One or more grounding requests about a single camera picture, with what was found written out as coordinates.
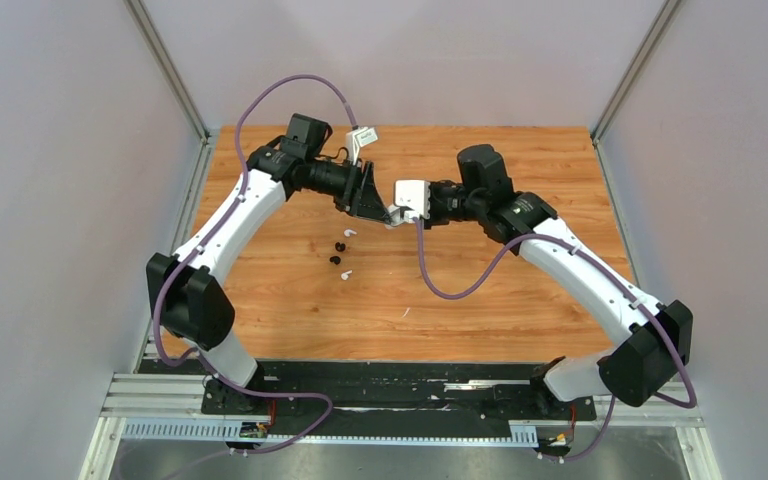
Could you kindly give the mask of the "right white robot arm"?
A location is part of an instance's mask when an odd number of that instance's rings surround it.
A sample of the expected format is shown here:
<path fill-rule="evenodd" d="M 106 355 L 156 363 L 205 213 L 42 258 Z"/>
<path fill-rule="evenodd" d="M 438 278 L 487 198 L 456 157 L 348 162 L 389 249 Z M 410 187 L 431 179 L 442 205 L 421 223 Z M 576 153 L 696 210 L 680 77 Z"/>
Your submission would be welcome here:
<path fill-rule="evenodd" d="M 559 357 L 530 383 L 531 403 L 556 417 L 582 397 L 611 395 L 632 407 L 651 397 L 696 407 L 687 371 L 693 314 L 681 301 L 664 303 L 600 259 L 539 195 L 517 191 L 502 155 L 489 144 L 457 155 L 461 179 L 434 181 L 423 194 L 421 229 L 475 221 L 504 253 L 536 266 L 577 300 L 611 342 L 586 357 Z"/>

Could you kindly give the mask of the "white earbud charging case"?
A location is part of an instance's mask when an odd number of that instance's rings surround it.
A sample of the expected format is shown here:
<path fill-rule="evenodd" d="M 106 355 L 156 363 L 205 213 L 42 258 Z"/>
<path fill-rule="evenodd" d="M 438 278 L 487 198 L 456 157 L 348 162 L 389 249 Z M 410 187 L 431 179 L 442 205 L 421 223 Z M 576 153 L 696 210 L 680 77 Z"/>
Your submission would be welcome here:
<path fill-rule="evenodd" d="M 387 207 L 387 219 L 385 227 L 393 229 L 404 223 L 404 211 L 403 207 L 397 205 L 390 205 Z"/>

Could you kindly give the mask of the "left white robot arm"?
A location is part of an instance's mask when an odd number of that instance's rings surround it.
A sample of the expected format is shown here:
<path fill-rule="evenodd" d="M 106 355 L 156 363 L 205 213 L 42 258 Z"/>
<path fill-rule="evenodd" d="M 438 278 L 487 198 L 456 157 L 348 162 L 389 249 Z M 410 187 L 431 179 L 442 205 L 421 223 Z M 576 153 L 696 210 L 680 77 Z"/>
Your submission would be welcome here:
<path fill-rule="evenodd" d="M 389 219 L 374 166 L 360 158 L 361 149 L 377 141 L 377 131 L 350 130 L 341 162 L 321 154 L 332 132 L 324 121 L 293 115 L 285 134 L 248 156 L 236 184 L 201 229 L 173 254 L 156 253 L 146 265 L 154 336 L 167 331 L 184 340 L 231 383 L 228 400 L 243 413 L 258 411 L 267 389 L 255 379 L 257 361 L 233 333 L 235 308 L 223 286 L 257 230 L 300 190 L 327 195 L 354 217 Z"/>

